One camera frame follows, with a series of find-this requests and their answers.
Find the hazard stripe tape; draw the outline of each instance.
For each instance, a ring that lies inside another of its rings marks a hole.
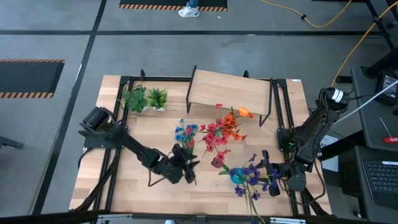
[[[64,59],[0,59],[0,62],[61,62],[65,63]]]
[[[158,6],[158,5],[141,5],[141,4],[122,4],[119,6],[120,9],[154,9],[154,10],[180,10],[185,6]],[[226,12],[226,7],[199,7],[201,11],[212,11],[212,12]]]
[[[51,98],[54,93],[0,93],[0,98]]]

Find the concrete floor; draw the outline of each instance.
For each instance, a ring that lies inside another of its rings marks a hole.
[[[384,1],[373,2],[379,13],[386,7]],[[3,0],[0,34],[2,30],[92,30],[100,3],[101,0]],[[344,6],[343,2],[311,0],[288,0],[284,4],[306,13],[316,24],[329,21]],[[99,30],[315,30],[298,15],[258,0],[244,4],[229,0],[228,6],[228,12],[203,12],[199,18],[182,19],[175,11],[124,10],[118,9],[117,0],[107,0]],[[391,15],[387,15],[386,21],[391,21]],[[366,30],[371,23],[366,6],[356,3],[325,30]],[[20,151],[9,147],[0,150],[0,217],[26,215],[32,210],[88,39],[88,35],[0,35],[0,58],[66,60],[52,99],[0,99],[0,136],[25,144]],[[300,78],[308,107],[313,108],[320,88],[330,86],[338,67],[359,39],[353,36],[97,35],[43,212],[68,210],[83,145],[83,137],[77,133],[78,123],[94,107],[103,75],[138,75],[139,70],[144,69],[148,76],[190,76],[192,67],[198,65],[200,69],[235,75],[249,70],[253,78]],[[387,52],[382,38],[369,37],[348,61],[343,74],[349,75],[349,68],[353,66],[371,65]],[[337,87],[351,88],[350,85]],[[355,116],[337,124],[334,130],[349,135],[360,128],[359,118]],[[358,205],[341,193],[335,174],[326,172],[325,180],[333,214],[355,218],[352,212]]]

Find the person's foot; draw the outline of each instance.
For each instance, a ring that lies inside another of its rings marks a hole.
[[[199,7],[192,8],[191,6],[189,6],[189,2],[187,2],[187,6],[183,9],[180,9],[178,11],[178,14],[184,18],[198,17],[200,15]]]

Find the green plant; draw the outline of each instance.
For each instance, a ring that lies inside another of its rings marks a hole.
[[[138,85],[131,91],[127,89],[123,91],[123,100],[125,103],[127,103],[127,107],[130,108],[131,111],[137,111],[138,113],[141,113],[142,110],[148,105],[148,102],[145,99],[146,90],[147,88]]]
[[[153,106],[156,109],[164,108],[167,102],[167,91],[153,88],[148,90],[149,94],[147,97],[149,106]]]

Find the wooden shelf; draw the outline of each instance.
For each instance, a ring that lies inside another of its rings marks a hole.
[[[260,115],[268,113],[269,82],[216,72],[196,70],[189,94],[190,103],[238,109]]]

